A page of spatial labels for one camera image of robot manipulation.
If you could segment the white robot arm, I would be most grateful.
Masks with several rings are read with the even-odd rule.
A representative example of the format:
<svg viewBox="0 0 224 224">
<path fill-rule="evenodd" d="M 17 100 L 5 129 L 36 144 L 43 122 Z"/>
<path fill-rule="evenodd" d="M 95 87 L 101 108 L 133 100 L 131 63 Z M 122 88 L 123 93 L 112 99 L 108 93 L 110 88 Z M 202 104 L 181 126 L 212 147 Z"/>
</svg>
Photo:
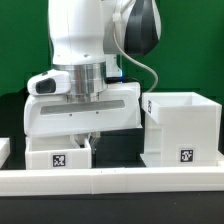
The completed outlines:
<svg viewBox="0 0 224 224">
<path fill-rule="evenodd" d="M 155 0 L 48 0 L 52 68 L 29 79 L 27 149 L 80 148 L 104 131 L 141 126 L 140 84 L 117 71 L 159 42 Z"/>
</svg>

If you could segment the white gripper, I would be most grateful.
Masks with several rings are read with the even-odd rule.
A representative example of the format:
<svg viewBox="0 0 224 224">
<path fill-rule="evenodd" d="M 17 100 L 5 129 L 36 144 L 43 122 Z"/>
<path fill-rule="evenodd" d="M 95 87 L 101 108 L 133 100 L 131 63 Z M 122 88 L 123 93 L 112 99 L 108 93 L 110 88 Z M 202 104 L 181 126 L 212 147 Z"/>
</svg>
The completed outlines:
<svg viewBox="0 0 224 224">
<path fill-rule="evenodd" d="M 99 132 L 141 127 L 138 82 L 109 84 L 96 101 L 81 103 L 68 100 L 71 81 L 65 71 L 36 75 L 27 88 L 24 132 L 28 137 L 72 135 L 71 143 L 79 149 L 85 144 L 84 134 L 94 132 L 89 144 L 95 153 Z"/>
</svg>

